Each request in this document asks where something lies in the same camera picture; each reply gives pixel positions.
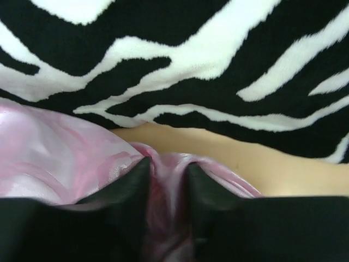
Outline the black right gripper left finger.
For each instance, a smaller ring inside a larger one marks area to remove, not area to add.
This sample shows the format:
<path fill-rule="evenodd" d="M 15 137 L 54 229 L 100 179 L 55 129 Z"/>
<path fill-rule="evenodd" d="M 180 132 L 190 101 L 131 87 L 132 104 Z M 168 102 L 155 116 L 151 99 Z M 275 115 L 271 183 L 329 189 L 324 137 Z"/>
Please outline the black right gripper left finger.
<path fill-rule="evenodd" d="M 71 205 L 1 199 L 1 261 L 141 261 L 150 161 Z"/>

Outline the pink floral satin pillowcase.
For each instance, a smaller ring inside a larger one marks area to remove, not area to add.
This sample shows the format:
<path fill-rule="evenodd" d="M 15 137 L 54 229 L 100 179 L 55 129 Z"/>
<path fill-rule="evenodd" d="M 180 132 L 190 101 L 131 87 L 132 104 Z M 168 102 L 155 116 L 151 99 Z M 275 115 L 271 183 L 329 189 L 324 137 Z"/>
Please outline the pink floral satin pillowcase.
<path fill-rule="evenodd" d="M 186 170 L 197 164 L 231 193 L 260 196 L 229 168 L 207 157 L 159 153 L 128 143 L 96 124 L 1 100 L 1 199 L 30 198 L 71 205 L 150 161 L 141 261 L 190 261 Z"/>

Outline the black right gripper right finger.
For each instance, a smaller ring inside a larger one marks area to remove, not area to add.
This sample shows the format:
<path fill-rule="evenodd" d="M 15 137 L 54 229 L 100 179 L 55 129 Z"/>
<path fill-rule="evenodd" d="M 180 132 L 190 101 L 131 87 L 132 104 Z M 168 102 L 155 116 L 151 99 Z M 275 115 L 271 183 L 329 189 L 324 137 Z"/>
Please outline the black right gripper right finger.
<path fill-rule="evenodd" d="M 243 198 L 186 170 L 196 261 L 348 261 L 348 198 Z"/>

